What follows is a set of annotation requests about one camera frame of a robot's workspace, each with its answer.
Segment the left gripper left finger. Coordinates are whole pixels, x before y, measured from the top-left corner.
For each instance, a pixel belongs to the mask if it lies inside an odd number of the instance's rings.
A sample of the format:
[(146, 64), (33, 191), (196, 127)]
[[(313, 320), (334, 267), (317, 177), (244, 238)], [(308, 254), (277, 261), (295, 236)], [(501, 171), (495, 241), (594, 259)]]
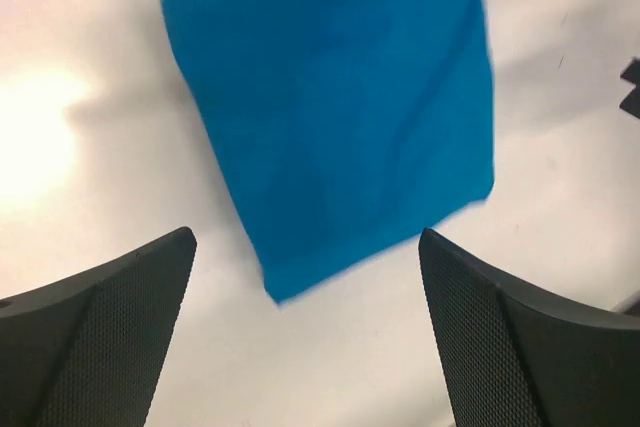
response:
[(192, 230), (180, 227), (2, 299), (2, 425), (144, 425), (196, 247)]

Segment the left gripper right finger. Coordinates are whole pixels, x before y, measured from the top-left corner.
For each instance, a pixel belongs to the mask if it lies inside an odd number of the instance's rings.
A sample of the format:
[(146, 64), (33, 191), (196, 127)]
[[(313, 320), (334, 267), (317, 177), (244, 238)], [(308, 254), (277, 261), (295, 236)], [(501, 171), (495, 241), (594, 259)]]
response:
[(638, 425), (638, 307), (559, 296), (432, 229), (419, 260), (456, 425)]

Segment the blue t shirt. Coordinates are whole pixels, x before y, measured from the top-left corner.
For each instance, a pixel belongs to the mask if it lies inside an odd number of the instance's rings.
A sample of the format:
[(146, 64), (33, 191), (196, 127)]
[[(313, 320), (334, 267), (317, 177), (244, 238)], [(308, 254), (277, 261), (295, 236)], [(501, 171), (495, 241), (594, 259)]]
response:
[(276, 302), (486, 199), (483, 0), (161, 0)]

